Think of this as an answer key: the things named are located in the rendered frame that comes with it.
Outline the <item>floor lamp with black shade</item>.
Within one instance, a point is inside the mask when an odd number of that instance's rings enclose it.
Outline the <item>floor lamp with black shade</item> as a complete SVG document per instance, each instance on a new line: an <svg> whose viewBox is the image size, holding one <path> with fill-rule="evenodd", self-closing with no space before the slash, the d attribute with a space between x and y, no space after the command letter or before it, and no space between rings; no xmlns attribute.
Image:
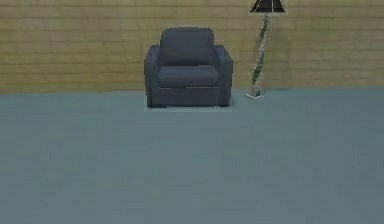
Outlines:
<svg viewBox="0 0 384 224"><path fill-rule="evenodd" d="M285 13L285 9L281 0L256 0L250 9L251 13L262 14L263 20L257 44L256 63L252 73L252 86L247 98L256 100L263 96L263 88L261 84L261 76L264 68L264 55L269 30L270 16L277 13Z"/></svg>

